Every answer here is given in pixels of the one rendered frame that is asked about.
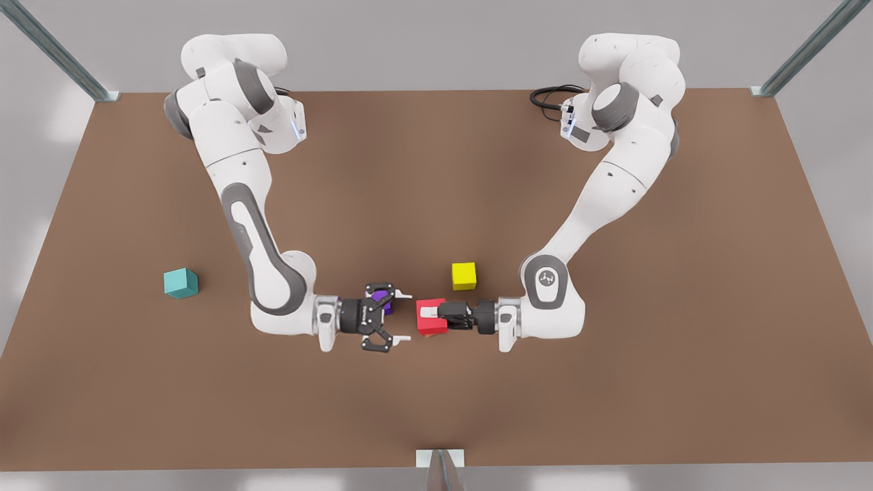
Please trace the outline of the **red wooden cube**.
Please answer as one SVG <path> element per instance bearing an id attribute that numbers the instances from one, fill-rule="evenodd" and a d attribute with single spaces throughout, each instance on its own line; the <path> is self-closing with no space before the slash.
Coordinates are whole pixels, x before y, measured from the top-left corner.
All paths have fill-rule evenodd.
<path id="1" fill-rule="evenodd" d="M 420 317 L 420 308 L 424 306 L 440 306 L 445 303 L 445 298 L 440 299 L 418 299 L 415 311 L 417 312 L 417 331 L 420 335 L 429 338 L 430 336 L 439 335 L 440 333 L 448 333 L 448 321 L 445 319 L 423 319 Z"/>

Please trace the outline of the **teal wooden cube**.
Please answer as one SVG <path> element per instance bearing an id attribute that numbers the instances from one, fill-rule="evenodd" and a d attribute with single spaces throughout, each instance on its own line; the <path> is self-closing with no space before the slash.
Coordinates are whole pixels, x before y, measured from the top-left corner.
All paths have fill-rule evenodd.
<path id="1" fill-rule="evenodd" d="M 183 299 L 199 293 L 198 276 L 188 268 L 163 273 L 163 292 L 174 299 Z"/>

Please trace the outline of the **silver frame post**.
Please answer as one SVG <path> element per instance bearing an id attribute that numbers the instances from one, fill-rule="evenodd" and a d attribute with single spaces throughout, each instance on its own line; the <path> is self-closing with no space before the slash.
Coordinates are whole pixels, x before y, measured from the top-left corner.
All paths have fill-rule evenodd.
<path id="1" fill-rule="evenodd" d="M 425 491 L 467 491 L 459 467 L 465 466 L 462 449 L 418 449 L 417 467 L 428 469 Z"/>
<path id="2" fill-rule="evenodd" d="M 42 53 L 71 78 L 94 102 L 118 102 L 121 94 L 106 90 L 65 47 L 25 8 L 20 0 L 0 0 L 0 12 Z"/>
<path id="3" fill-rule="evenodd" d="M 751 86 L 755 98 L 773 98 L 862 12 L 871 0 L 842 0 L 798 49 L 760 86 Z"/>

